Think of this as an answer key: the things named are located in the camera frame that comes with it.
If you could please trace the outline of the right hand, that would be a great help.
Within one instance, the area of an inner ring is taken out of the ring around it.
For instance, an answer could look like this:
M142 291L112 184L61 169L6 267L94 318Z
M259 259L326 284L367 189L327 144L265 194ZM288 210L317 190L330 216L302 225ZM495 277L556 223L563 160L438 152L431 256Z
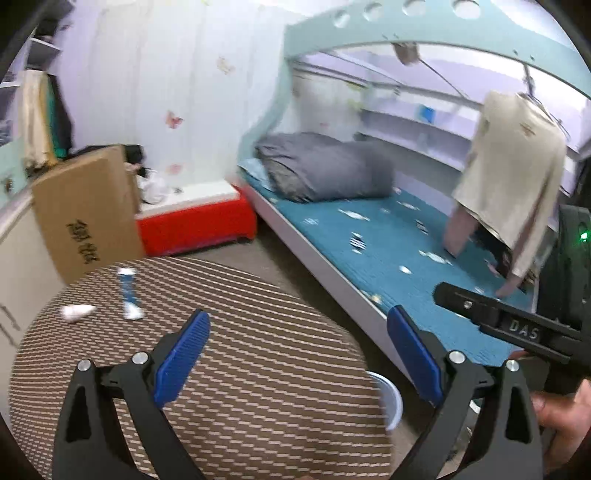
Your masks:
M583 463L590 449L590 380L581 382L573 396L534 392L531 400L541 427L555 431L544 455L545 473L557 473L580 453Z

